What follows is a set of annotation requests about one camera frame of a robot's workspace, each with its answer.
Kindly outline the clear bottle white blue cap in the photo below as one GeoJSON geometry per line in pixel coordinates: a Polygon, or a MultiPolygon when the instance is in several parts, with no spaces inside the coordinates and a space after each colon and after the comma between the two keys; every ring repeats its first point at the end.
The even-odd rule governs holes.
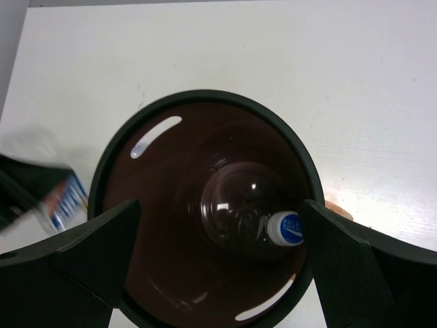
{"type": "Polygon", "coordinates": [[[229,253],[278,260],[303,243],[295,204],[276,172],[240,161],[214,169],[201,195],[201,222],[210,240],[229,253]]]}

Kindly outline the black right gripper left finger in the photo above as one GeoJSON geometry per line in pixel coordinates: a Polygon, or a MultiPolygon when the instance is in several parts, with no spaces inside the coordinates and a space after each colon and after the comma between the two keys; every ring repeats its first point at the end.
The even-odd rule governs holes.
{"type": "Polygon", "coordinates": [[[141,207],[96,218],[1,254],[2,327],[108,327],[122,298],[141,207]]]}

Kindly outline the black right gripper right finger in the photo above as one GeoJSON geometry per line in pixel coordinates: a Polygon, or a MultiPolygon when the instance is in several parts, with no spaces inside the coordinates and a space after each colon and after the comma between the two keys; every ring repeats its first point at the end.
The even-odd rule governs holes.
{"type": "Polygon", "coordinates": [[[299,210],[328,327],[435,327],[436,252],[306,200],[299,210]]]}

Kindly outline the clear bottle blue label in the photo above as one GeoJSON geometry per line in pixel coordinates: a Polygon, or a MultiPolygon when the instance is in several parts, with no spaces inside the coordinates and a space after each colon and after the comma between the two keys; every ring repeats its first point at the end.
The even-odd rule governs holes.
{"type": "Polygon", "coordinates": [[[1,231],[33,213],[48,234],[86,213],[88,194],[51,132],[30,128],[1,136],[1,231]]]}

